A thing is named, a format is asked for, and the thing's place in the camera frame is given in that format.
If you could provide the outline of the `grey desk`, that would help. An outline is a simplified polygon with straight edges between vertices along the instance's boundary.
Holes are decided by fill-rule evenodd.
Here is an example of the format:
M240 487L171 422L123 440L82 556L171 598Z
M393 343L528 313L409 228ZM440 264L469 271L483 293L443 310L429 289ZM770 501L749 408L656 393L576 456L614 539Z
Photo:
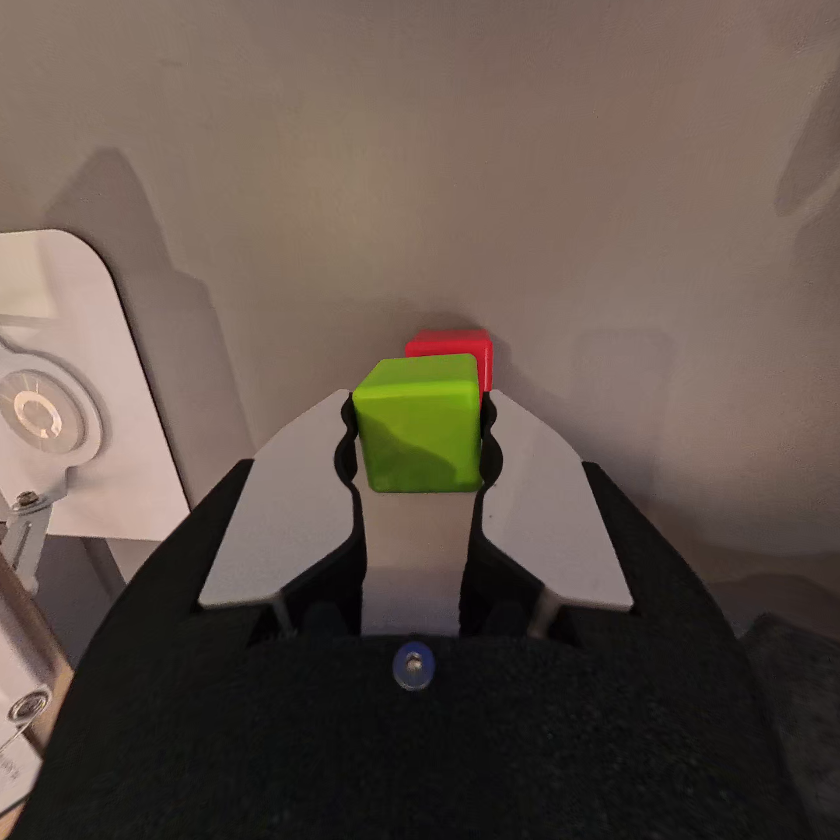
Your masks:
M197 503L417 330L734 627L838 639L838 2L2 2L2 231L110 267Z

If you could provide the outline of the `red cube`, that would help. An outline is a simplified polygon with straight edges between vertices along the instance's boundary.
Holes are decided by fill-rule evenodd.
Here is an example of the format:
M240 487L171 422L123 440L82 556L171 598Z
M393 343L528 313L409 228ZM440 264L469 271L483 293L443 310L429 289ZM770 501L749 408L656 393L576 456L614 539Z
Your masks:
M485 329L421 329L404 347L407 358L470 354L476 360L480 397L492 388L494 344Z

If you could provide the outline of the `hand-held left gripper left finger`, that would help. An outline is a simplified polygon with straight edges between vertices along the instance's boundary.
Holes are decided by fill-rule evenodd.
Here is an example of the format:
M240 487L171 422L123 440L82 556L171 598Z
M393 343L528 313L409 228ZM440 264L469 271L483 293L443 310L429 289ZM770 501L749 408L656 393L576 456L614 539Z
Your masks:
M360 541L350 391L339 389L258 450L198 597L203 608L291 600L316 564Z

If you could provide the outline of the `printed instruction sheet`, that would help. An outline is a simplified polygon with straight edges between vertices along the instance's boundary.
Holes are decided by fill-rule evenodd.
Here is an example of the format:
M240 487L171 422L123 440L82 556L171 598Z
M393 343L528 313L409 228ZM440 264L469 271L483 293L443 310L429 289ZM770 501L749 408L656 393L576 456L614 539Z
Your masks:
M11 812L31 792L41 758L27 740L26 730L51 699L48 689L36 688L11 701L2 695L1 706L1 815Z

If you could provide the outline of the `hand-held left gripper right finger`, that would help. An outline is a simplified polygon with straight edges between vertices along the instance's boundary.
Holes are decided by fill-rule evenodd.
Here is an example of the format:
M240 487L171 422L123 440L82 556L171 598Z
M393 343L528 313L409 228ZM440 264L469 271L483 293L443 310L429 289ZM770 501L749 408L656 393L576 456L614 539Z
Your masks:
M461 612L514 602L526 614L630 613L634 598L573 447L500 390L484 394L479 431Z

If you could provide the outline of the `green cube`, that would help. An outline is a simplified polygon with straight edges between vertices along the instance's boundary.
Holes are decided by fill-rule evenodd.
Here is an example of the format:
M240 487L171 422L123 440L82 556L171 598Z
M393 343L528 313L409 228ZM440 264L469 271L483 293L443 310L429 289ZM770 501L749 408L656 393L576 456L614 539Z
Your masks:
M477 491L480 396L469 353L378 362L352 393L370 488L381 494Z

